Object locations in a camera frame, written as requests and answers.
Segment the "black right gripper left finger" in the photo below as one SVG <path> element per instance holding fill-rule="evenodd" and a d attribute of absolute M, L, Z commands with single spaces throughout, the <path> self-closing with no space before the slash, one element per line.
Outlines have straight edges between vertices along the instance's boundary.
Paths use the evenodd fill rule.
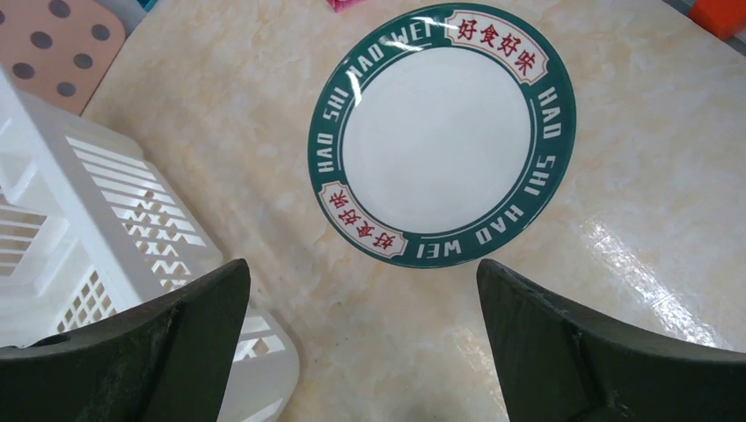
<path fill-rule="evenodd" d="M 95 324 L 4 347 L 2 420 L 216 420 L 250 286 L 239 258 Z"/>

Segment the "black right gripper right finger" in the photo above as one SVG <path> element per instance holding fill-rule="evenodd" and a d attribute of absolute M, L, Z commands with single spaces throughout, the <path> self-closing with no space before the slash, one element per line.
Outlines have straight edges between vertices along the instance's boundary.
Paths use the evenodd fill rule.
<path fill-rule="evenodd" d="M 491 259 L 476 281 L 511 420 L 744 420 L 743 353 L 624 323 Z"/>

